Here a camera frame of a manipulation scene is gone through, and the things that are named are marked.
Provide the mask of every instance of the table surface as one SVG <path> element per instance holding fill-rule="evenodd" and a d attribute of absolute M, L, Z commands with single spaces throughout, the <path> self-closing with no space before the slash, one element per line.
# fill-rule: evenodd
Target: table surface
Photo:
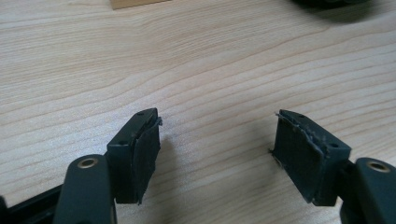
<path fill-rule="evenodd" d="M 340 223 L 307 204 L 268 152 L 279 109 L 396 165 L 396 2 L 0 2 L 0 192 L 64 181 L 139 110 L 163 117 L 143 204 L 119 223 Z"/>

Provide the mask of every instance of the black plastic part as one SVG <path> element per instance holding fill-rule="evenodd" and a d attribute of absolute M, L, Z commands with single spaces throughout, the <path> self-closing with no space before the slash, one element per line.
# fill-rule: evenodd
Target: black plastic part
<path fill-rule="evenodd" d="M 161 148 L 156 108 L 135 114 L 107 145 L 113 193 L 117 203 L 142 203 Z"/>
<path fill-rule="evenodd" d="M 331 9 L 344 7 L 350 4 L 358 4 L 369 0 L 292 0 L 297 4 L 309 5 L 310 7 L 319 7 L 323 9 Z"/>
<path fill-rule="evenodd" d="M 273 155 L 308 203 L 335 205 L 335 178 L 350 150 L 308 117 L 279 111 Z"/>
<path fill-rule="evenodd" d="M 356 165 L 347 161 L 339 170 L 335 181 L 334 190 L 344 201 L 340 210 L 340 218 L 343 224 L 367 223 L 361 210 L 361 205 L 356 194 L 352 176 L 356 173 Z"/>
<path fill-rule="evenodd" d="M 368 223 L 396 223 L 396 169 L 392 165 L 360 158 L 353 183 Z"/>
<path fill-rule="evenodd" d="M 117 223 L 104 156 L 88 155 L 70 163 L 53 223 Z"/>
<path fill-rule="evenodd" d="M 53 220 L 56 204 L 61 193 L 61 187 L 47 190 L 35 197 L 16 204 L 7 209 L 6 202 L 1 197 L 0 220 L 8 223 L 50 224 Z"/>

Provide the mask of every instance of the clamp jaw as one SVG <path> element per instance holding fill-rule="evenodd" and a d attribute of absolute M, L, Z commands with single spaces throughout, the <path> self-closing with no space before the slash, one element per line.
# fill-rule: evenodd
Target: clamp jaw
<path fill-rule="evenodd" d="M 304 115 L 280 110 L 274 158 L 308 203 L 344 203 L 344 224 L 395 223 L 396 169 L 371 158 L 351 162 L 351 148 Z"/>
<path fill-rule="evenodd" d="M 7 208 L 0 197 L 1 223 L 117 223 L 117 203 L 142 203 L 160 150 L 156 108 L 136 113 L 103 155 L 71 162 L 62 186 Z"/>

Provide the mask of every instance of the black plastic arm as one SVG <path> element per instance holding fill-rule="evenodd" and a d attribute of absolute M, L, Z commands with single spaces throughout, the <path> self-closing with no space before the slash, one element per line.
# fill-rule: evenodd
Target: black plastic arm
<path fill-rule="evenodd" d="M 273 156 L 308 203 L 344 201 L 344 224 L 391 224 L 396 212 L 396 169 L 383 161 L 348 160 L 350 147 L 304 115 L 280 110 Z"/>
<path fill-rule="evenodd" d="M 70 163 L 53 223 L 117 223 L 104 156 L 88 155 Z"/>
<path fill-rule="evenodd" d="M 47 190 L 10 208 L 7 208 L 3 197 L 0 197 L 0 223 L 51 223 L 61 188 L 62 186 L 58 186 Z"/>

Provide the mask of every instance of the black clamp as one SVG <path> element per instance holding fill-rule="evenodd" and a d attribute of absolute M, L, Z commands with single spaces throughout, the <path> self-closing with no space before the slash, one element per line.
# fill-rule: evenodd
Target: black clamp
<path fill-rule="evenodd" d="M 117 223 L 117 203 L 142 203 L 160 150 L 156 108 L 136 113 L 107 145 L 105 156 L 70 163 L 64 184 L 7 208 L 0 221 L 14 223 Z"/>
<path fill-rule="evenodd" d="M 278 114 L 273 156 L 308 203 L 335 206 L 343 201 L 344 224 L 396 223 L 396 169 L 360 158 L 351 148 L 308 117 L 287 110 Z"/>

